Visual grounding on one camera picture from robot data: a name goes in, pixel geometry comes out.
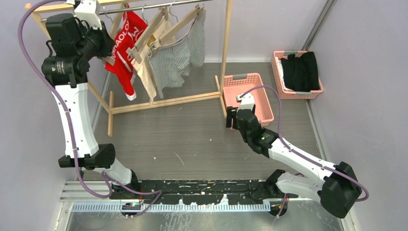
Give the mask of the wooden hanger of red underwear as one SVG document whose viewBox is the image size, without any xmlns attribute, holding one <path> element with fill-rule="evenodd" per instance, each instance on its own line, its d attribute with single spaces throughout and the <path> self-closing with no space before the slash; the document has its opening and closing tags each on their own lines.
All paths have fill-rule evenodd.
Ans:
<svg viewBox="0 0 408 231">
<path fill-rule="evenodd" d="M 122 18 L 123 18 L 123 14 L 124 14 L 124 13 L 123 13 L 123 12 L 119 12 L 119 13 L 114 13 L 114 14 L 115 14 L 114 18 L 111 18 L 108 13 L 104 13 L 104 15 L 105 15 L 105 16 L 111 21 L 111 23 L 112 23 L 112 25 L 111 25 L 111 27 L 110 27 L 110 29 L 109 29 L 109 31 L 108 31 L 108 34 L 109 34 L 109 36 L 110 36 L 112 39 L 114 39 L 114 38 L 116 37 L 116 35 L 117 35 L 118 31 L 119 31 L 119 26 L 120 26 L 120 23 L 121 23 L 121 21 L 122 21 Z M 107 64 L 110 64 L 110 65 L 114 65 L 114 64 L 115 64 L 115 59 L 112 58 L 111 56 L 106 57 L 106 58 L 103 58 L 103 60 L 104 60 Z"/>
</svg>

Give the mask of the wooden hanger of beige underwear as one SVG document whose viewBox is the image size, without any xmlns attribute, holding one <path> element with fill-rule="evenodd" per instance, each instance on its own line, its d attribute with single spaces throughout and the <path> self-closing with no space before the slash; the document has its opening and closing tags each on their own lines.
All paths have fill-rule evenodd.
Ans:
<svg viewBox="0 0 408 231">
<path fill-rule="evenodd" d="M 140 53 L 143 51 L 143 48 L 150 40 L 151 35 L 154 34 L 159 28 L 163 30 L 166 28 L 166 25 L 169 20 L 169 11 L 167 7 L 162 7 L 159 9 L 159 12 L 155 15 L 153 20 L 146 27 L 144 32 L 137 39 L 136 43 L 132 48 L 127 49 L 127 53 L 135 60 L 137 63 L 142 63 L 143 58 Z"/>
</svg>

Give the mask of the red underwear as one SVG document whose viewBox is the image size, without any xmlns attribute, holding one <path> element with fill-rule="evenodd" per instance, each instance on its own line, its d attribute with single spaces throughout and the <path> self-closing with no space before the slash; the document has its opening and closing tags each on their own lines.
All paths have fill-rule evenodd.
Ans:
<svg viewBox="0 0 408 231">
<path fill-rule="evenodd" d="M 127 49 L 134 47 L 136 41 L 147 28 L 147 24 L 133 11 L 125 12 L 122 18 L 124 24 L 114 39 L 115 44 L 112 49 L 114 64 L 106 63 L 105 69 L 117 76 L 126 97 L 132 101 L 136 99 L 137 95 L 132 86 L 135 77 L 131 64 L 133 58 L 127 53 Z"/>
</svg>

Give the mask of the beige underwear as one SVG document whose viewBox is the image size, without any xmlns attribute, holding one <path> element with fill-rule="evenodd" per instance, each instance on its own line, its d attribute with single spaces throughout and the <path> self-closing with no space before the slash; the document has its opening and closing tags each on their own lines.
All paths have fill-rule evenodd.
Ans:
<svg viewBox="0 0 408 231">
<path fill-rule="evenodd" d="M 154 102 L 154 98 L 157 96 L 156 92 L 156 84 L 154 80 L 154 74 L 153 71 L 150 68 L 150 64 L 147 61 L 147 56 L 149 51 L 149 47 L 152 43 L 154 43 L 162 34 L 164 34 L 167 30 L 171 28 L 171 21 L 170 19 L 168 20 L 168 23 L 166 25 L 166 28 L 163 30 L 162 28 L 159 28 L 157 31 L 154 32 L 153 35 L 151 35 L 150 40 L 148 43 L 145 45 L 143 48 L 143 51 L 140 53 L 141 57 L 143 58 L 142 63 L 137 63 L 133 59 L 131 61 L 132 66 L 134 67 L 135 71 L 137 72 L 137 75 L 139 76 L 147 94 L 149 97 L 149 104 L 152 105 Z"/>
</svg>

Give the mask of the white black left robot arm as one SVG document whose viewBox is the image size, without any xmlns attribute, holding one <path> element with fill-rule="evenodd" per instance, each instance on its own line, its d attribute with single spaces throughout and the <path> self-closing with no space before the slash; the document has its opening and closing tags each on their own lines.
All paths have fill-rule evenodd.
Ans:
<svg viewBox="0 0 408 231">
<path fill-rule="evenodd" d="M 135 172 L 118 161 L 113 144 L 97 143 L 89 115 L 89 61 L 93 57 L 110 56 L 114 41 L 104 24 L 95 27 L 71 13 L 50 16 L 45 26 L 51 37 L 46 43 L 50 53 L 41 70 L 52 86 L 66 144 L 59 166 L 104 173 L 113 180 L 114 192 L 136 198 L 140 184 Z"/>
</svg>

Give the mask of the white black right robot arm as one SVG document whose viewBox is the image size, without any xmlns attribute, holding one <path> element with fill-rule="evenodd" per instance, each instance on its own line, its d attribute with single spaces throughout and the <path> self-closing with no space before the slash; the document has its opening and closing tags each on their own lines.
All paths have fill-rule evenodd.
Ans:
<svg viewBox="0 0 408 231">
<path fill-rule="evenodd" d="M 301 176 L 276 169 L 266 181 L 272 197 L 295 194 L 319 202 L 331 215 L 345 218 L 362 194 L 353 168 L 346 162 L 334 164 L 296 149 L 278 133 L 261 126 L 253 110 L 227 108 L 226 127 L 238 130 L 251 150 L 282 162 Z"/>
</svg>

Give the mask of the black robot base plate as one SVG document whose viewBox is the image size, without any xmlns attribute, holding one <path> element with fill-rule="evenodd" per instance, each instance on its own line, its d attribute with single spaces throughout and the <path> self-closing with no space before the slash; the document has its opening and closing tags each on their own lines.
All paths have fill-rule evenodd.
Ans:
<svg viewBox="0 0 408 231">
<path fill-rule="evenodd" d="M 141 192 L 162 190 L 156 205 L 218 205 L 226 197 L 229 205 L 257 205 L 264 200 L 281 200 L 264 180 L 140 180 Z"/>
</svg>

